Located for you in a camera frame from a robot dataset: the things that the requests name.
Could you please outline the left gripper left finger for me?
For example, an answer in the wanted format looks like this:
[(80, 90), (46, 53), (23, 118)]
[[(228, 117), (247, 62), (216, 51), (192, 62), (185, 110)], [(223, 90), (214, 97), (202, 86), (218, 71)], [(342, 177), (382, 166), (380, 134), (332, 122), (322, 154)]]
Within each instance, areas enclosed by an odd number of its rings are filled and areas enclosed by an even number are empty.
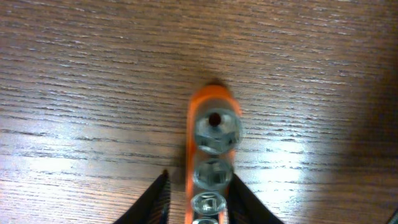
[(170, 196), (169, 173), (164, 170), (114, 224), (168, 224)]

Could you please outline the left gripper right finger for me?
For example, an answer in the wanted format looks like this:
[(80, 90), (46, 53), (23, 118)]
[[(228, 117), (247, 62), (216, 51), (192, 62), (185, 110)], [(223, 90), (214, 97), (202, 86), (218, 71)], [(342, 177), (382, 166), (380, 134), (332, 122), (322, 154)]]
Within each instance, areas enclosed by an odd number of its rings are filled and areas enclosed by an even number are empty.
[(283, 224), (236, 175), (227, 196), (229, 224)]

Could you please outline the orange socket bit rail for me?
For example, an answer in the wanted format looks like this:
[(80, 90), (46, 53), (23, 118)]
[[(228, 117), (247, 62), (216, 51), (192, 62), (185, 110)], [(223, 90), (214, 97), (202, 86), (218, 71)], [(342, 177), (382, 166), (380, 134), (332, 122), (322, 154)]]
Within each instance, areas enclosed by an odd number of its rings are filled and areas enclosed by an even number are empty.
[(188, 104), (186, 224), (223, 223), (234, 154), (243, 138), (239, 103), (222, 84), (207, 84)]

